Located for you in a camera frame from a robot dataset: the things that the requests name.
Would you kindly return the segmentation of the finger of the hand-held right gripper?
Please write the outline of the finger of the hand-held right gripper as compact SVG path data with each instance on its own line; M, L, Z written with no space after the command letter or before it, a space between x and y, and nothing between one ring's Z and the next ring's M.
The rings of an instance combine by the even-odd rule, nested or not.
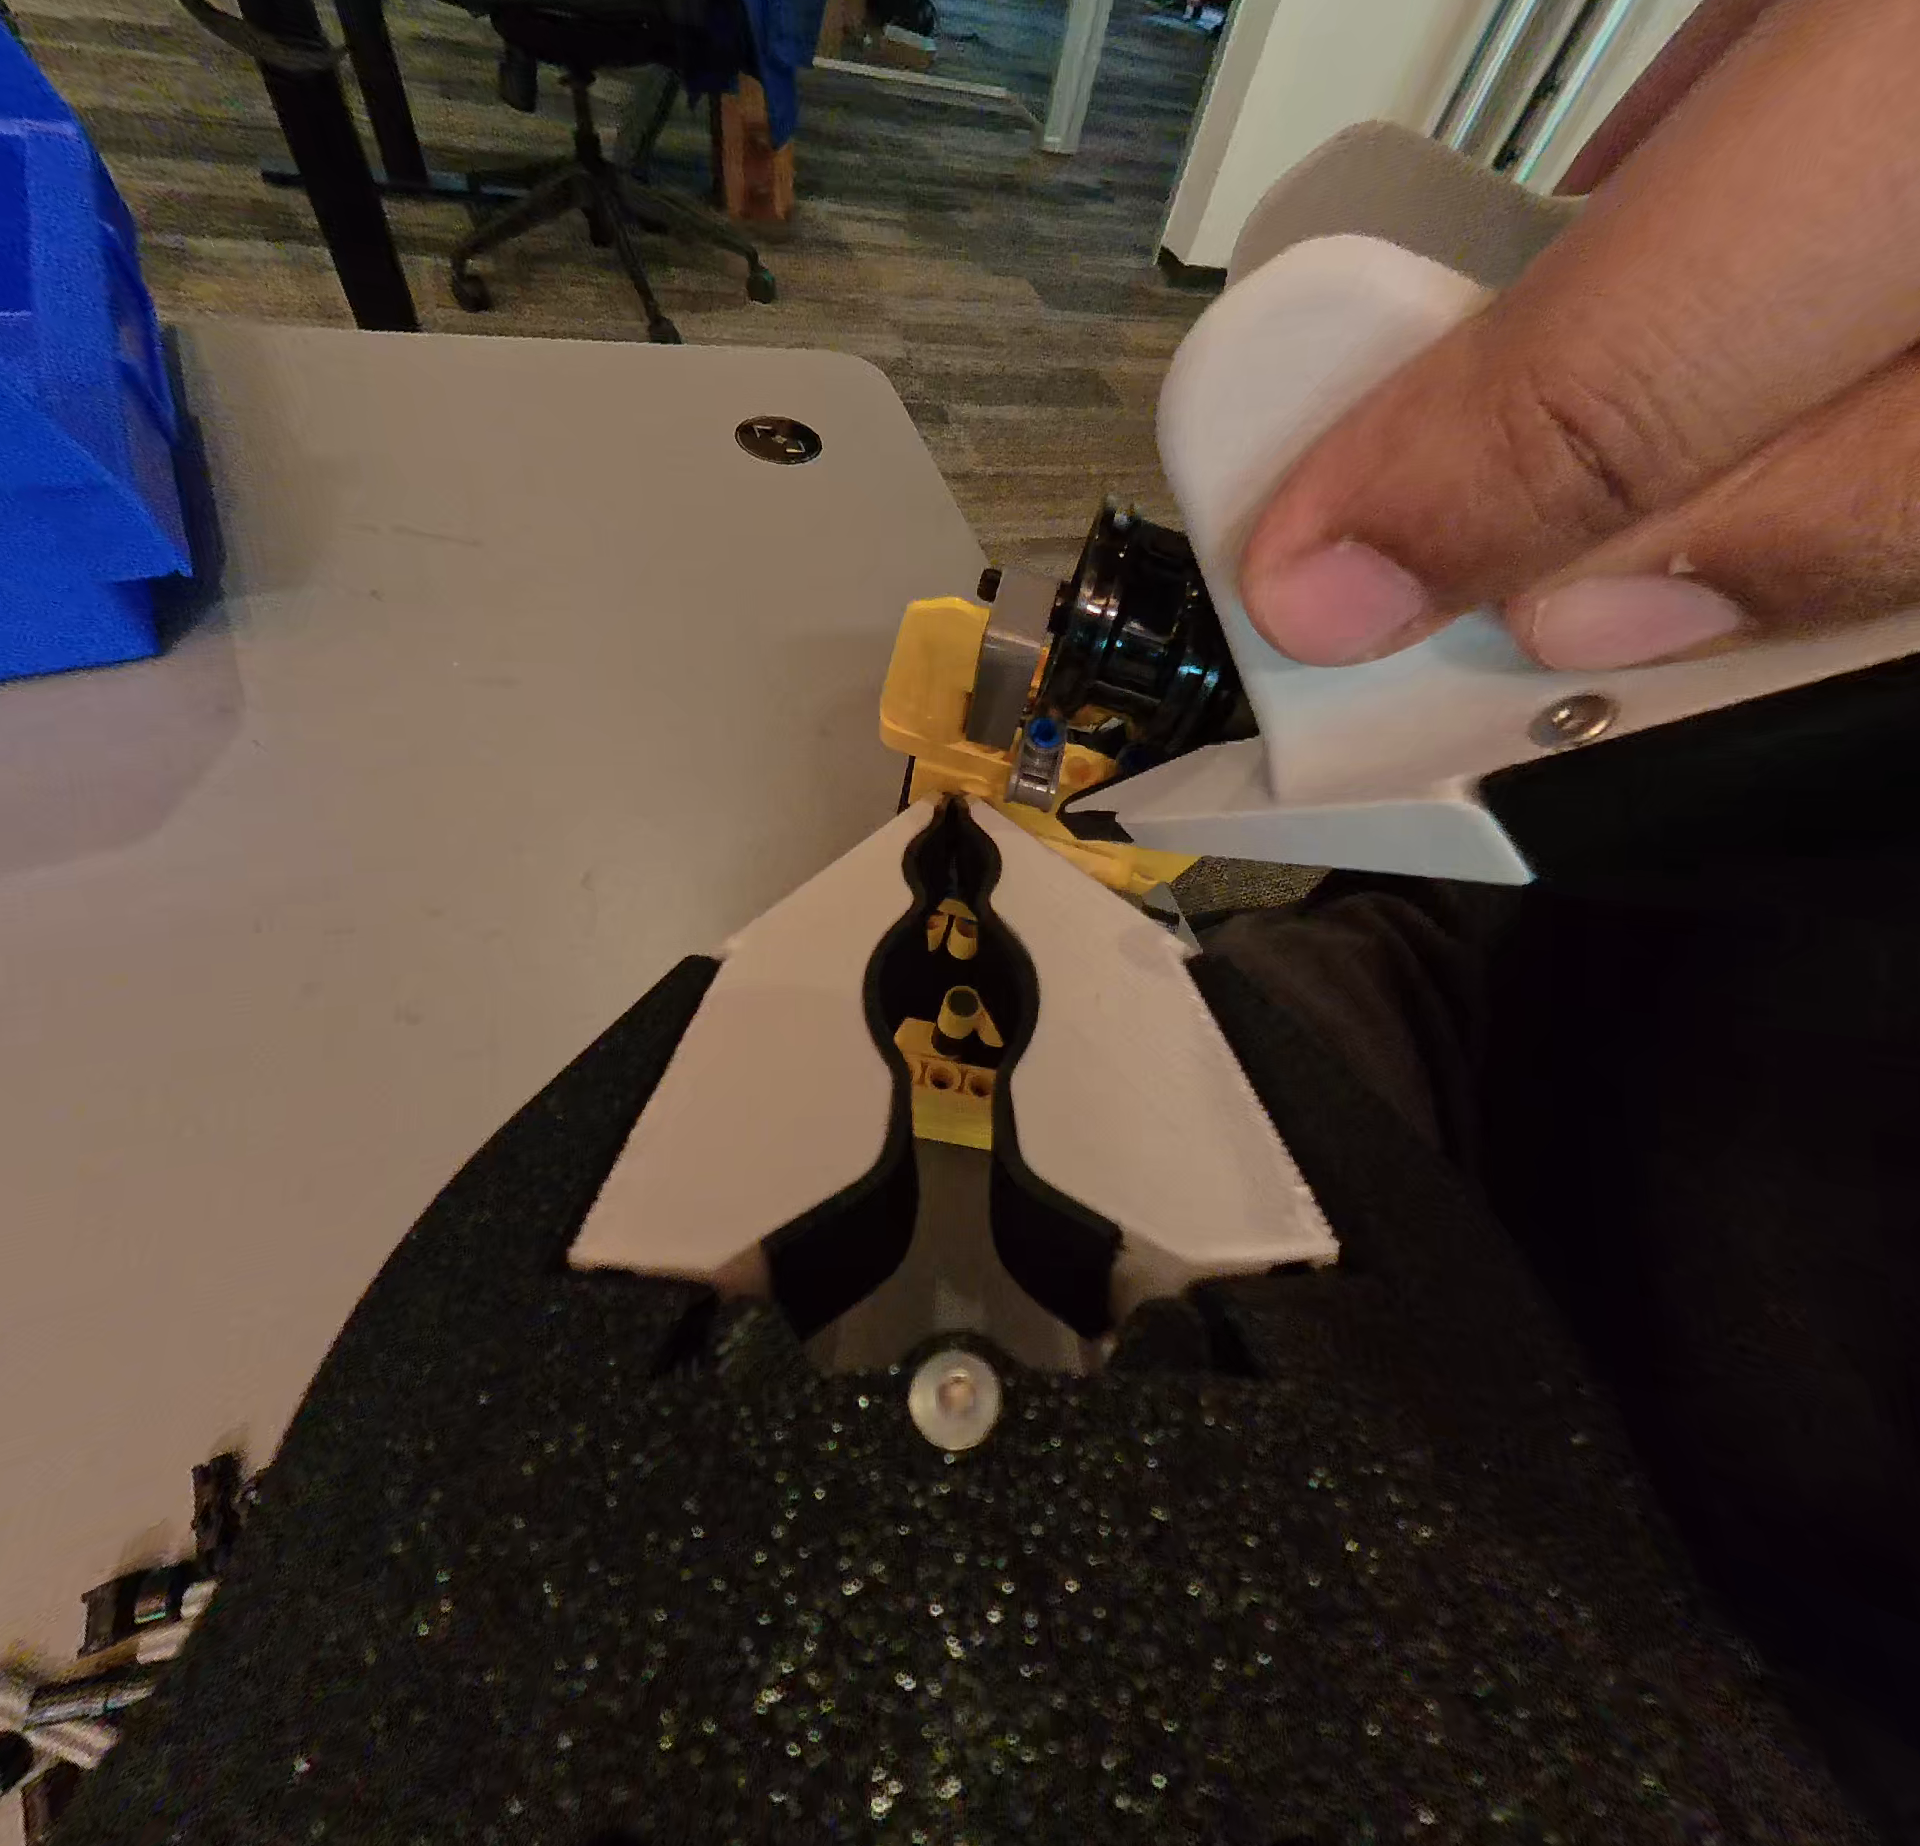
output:
M1512 839L1458 779L1389 779L1382 800L1282 800L1259 754L1184 754L1113 787L1113 821L1139 852L1531 886Z

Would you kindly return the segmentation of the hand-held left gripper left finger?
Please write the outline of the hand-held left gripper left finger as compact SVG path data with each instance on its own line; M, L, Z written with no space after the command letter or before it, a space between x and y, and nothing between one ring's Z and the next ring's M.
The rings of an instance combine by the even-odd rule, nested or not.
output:
M909 855L929 823L912 805L732 933L570 1242L576 1272L766 1289L767 1242L880 1171L909 1073L870 982L919 908Z

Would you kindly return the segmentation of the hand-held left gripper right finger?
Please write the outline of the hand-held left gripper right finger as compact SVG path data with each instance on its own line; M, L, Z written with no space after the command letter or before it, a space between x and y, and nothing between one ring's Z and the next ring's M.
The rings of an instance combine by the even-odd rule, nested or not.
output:
M991 806L979 924L1015 965L991 1244L1033 1303L1333 1269L1335 1236L1206 1003L1198 953Z

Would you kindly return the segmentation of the black yellow toy brick base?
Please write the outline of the black yellow toy brick base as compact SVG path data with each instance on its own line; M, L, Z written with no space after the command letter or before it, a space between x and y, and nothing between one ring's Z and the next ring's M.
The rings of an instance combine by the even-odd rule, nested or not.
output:
M914 1139L988 1151L1005 1037L983 1000L983 943L965 899L924 917L909 957L893 1048L909 1072Z

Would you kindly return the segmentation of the black toy wheel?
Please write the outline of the black toy wheel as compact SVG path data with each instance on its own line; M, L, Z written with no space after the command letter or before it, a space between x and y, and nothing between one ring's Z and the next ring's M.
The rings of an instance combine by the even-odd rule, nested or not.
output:
M1139 773L1259 734L1184 534L1103 508L1046 620L1033 709Z

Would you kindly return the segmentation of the yellow brick wheel assembly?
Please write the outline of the yellow brick wheel assembly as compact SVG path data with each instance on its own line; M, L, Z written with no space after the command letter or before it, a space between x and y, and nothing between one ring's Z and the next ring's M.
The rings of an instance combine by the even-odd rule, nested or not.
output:
M991 611L983 604L959 597L902 607L878 710L880 747L909 758L900 806L943 796L983 805L1103 888L1131 899L1198 868L1198 855L1139 852L1113 835L1076 839L1062 823L1062 800L1117 777L1117 763L1080 743L1066 743L1057 787L1046 805L1009 796L1021 732L983 743L965 725L988 620Z

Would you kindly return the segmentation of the person's right hand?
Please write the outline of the person's right hand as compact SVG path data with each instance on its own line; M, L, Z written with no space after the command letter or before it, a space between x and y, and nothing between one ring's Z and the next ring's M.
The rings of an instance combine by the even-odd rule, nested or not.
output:
M1613 671L1917 611L1917 0L1702 0L1556 189L1277 483L1254 631L1361 664L1498 611Z

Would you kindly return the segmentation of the wooden block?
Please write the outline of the wooden block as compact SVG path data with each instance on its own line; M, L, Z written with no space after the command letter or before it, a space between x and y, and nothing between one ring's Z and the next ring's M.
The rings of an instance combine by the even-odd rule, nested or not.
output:
M794 216L794 150L771 142L758 77L741 75L706 105L712 189L719 208L758 234L782 234Z

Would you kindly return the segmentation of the black office chair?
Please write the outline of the black office chair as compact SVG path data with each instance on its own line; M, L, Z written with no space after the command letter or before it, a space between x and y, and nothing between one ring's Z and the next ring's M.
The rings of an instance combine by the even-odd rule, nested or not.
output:
M754 304L775 303L771 271L732 222L645 180L677 97L728 91L754 66L758 51L741 0L437 3L490 22L500 48L498 95L507 105L533 111L540 75L552 75L570 105L570 150L451 253L446 290L462 315L490 308L480 259L570 213L587 225L592 245L619 259L651 344L679 344L679 330L651 293L641 255L645 230L706 240L736 255L746 297Z

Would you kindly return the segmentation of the pile of loose toy pieces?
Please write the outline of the pile of loose toy pieces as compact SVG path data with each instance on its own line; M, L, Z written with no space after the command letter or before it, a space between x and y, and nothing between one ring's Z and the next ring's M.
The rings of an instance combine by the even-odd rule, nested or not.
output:
M190 1473L190 1499L182 1562L115 1571L82 1596L73 1666L2 1666L2 1843L50 1843L124 1718L153 1695L231 1569L258 1477L226 1450Z

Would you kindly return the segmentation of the nested blue plastic bins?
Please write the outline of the nested blue plastic bins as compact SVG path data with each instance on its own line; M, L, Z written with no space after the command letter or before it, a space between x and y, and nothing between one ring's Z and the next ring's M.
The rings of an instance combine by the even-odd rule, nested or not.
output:
M2 32L2 682L160 652L221 573L131 208Z

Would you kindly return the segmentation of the black desk leg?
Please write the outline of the black desk leg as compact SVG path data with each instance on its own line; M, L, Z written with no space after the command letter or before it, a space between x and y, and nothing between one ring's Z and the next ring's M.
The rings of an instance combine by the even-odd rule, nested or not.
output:
M256 37L307 48L324 41L317 0L236 0L236 11ZM418 331L418 304L334 62L320 62L317 75L258 62L258 75L351 322L369 331Z

